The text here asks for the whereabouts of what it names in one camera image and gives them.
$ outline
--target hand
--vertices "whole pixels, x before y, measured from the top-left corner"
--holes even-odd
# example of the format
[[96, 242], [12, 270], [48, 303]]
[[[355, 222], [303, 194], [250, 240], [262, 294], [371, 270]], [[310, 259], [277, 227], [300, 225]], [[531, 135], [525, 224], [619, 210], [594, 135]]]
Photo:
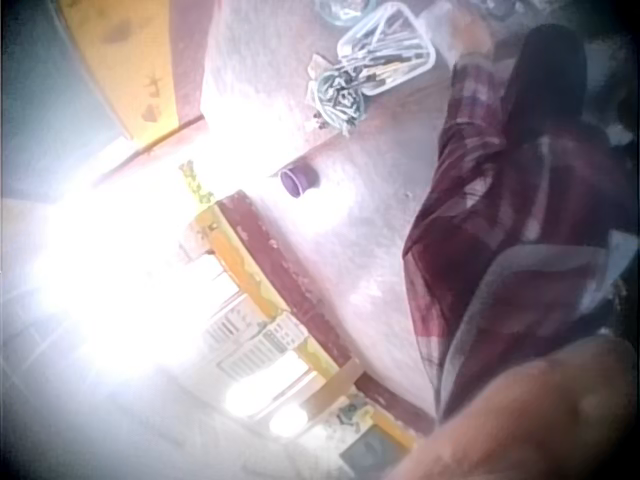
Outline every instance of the hand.
[[454, 6], [451, 15], [451, 34], [458, 58], [471, 53], [483, 55], [493, 53], [493, 39], [489, 26], [475, 12]]
[[442, 0], [420, 15], [434, 45], [450, 67], [463, 55], [490, 55], [493, 39], [486, 22], [475, 12]]

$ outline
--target red plaid shirt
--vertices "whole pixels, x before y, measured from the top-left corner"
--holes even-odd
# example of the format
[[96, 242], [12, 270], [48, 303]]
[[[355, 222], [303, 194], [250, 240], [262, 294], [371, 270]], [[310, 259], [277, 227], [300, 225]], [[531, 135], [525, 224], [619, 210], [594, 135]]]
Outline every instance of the red plaid shirt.
[[453, 72], [431, 191], [409, 233], [407, 294], [436, 416], [505, 368], [594, 333], [587, 322], [630, 262], [633, 195], [599, 130], [503, 133], [488, 60]]

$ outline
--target plastic container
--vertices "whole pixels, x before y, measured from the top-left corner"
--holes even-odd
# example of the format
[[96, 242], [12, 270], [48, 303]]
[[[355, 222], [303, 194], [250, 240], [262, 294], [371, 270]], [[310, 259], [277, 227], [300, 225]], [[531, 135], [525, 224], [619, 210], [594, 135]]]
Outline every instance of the plastic container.
[[365, 95], [377, 95], [433, 68], [436, 63], [436, 50], [431, 43], [427, 30], [420, 25], [418, 19], [405, 4], [390, 2], [381, 5], [377, 10], [362, 19], [338, 42], [338, 57], [344, 60], [354, 54], [354, 45], [361, 41], [363, 37], [371, 35], [370, 46], [375, 47], [376, 45], [381, 45], [382, 42], [391, 41], [392, 35], [398, 34], [407, 34], [419, 39], [420, 46], [426, 52], [424, 64], [393, 81], [387, 82], [382, 87], [363, 87], [362, 93]]

